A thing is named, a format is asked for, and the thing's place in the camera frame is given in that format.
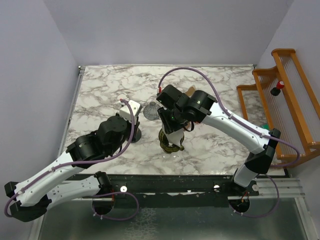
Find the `white paper coffee filter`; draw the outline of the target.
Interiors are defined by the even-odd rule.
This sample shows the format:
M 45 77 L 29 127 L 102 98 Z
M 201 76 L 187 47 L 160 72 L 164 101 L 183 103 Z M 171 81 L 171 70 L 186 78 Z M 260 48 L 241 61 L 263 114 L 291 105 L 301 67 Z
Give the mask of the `white paper coffee filter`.
M 181 140 L 184 137 L 184 130 L 181 128 L 181 129 L 174 131 L 170 134 L 166 133 L 165 136 L 171 145 L 176 145 L 176 146 L 180 147 Z

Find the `green glass dripper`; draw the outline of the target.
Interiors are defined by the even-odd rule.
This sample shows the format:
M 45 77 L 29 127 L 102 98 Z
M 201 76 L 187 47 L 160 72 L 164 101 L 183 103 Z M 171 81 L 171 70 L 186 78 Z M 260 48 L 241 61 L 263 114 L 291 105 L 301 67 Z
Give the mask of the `green glass dripper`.
M 158 133 L 158 139 L 159 139 L 160 147 L 167 154 L 176 153 L 176 152 L 185 150 L 185 147 L 182 145 L 182 143 L 185 139 L 184 136 L 180 140 L 180 146 L 178 146 L 173 143 L 169 143 L 169 140 L 166 137 L 165 132 L 161 129 Z

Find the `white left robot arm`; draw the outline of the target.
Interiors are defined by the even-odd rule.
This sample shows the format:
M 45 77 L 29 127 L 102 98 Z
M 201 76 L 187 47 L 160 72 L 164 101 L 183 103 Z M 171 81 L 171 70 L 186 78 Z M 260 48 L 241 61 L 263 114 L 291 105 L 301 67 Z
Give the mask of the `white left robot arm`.
M 48 210 L 70 200 L 111 195 L 114 187 L 102 171 L 64 184 L 68 178 L 89 167 L 119 157 L 135 139 L 140 123 L 138 114 L 119 112 L 99 125 L 98 130 L 78 137 L 56 160 L 23 182 L 10 181 L 4 189 L 9 201 L 6 217 L 30 222 Z

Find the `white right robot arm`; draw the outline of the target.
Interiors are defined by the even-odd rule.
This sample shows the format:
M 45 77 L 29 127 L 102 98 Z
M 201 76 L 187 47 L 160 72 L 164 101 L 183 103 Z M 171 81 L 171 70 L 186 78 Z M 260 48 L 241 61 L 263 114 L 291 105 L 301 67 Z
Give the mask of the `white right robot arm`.
M 222 109 L 215 97 L 202 90 L 187 96 L 167 85 L 156 99 L 162 105 L 157 112 L 169 146 L 181 147 L 187 125 L 202 123 L 222 131 L 249 150 L 245 163 L 236 170 L 229 184 L 234 195 L 242 195 L 255 177 L 268 172 L 281 135 L 279 130 L 263 129 Z

